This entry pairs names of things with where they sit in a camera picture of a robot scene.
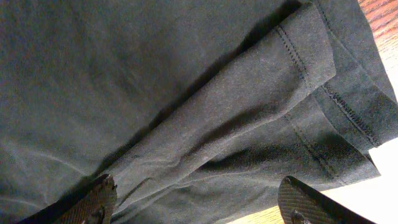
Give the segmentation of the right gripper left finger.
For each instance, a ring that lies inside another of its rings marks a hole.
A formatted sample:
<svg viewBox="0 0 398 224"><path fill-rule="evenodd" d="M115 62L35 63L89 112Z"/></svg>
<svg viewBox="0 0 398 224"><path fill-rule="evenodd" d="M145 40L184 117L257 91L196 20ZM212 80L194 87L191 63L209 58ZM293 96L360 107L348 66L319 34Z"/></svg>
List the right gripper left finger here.
<svg viewBox="0 0 398 224"><path fill-rule="evenodd" d="M18 224L110 224L117 201L116 189L112 175L103 174Z"/></svg>

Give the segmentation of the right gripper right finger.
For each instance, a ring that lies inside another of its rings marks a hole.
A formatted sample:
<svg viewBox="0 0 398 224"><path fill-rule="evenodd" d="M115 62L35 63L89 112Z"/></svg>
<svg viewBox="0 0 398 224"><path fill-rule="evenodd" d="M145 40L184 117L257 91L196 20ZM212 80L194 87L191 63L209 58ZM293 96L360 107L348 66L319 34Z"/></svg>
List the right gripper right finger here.
<svg viewBox="0 0 398 224"><path fill-rule="evenodd" d="M374 224L292 176L282 179L277 202L285 223Z"/></svg>

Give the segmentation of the dark green t-shirt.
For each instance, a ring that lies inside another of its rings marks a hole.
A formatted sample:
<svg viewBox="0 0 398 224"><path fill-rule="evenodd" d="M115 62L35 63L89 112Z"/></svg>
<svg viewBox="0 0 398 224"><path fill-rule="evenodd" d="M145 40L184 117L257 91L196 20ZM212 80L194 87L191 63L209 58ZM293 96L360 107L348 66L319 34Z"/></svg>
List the dark green t-shirt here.
<svg viewBox="0 0 398 224"><path fill-rule="evenodd" d="M396 137L357 1L1 2L2 223L101 174L112 223L228 223Z"/></svg>

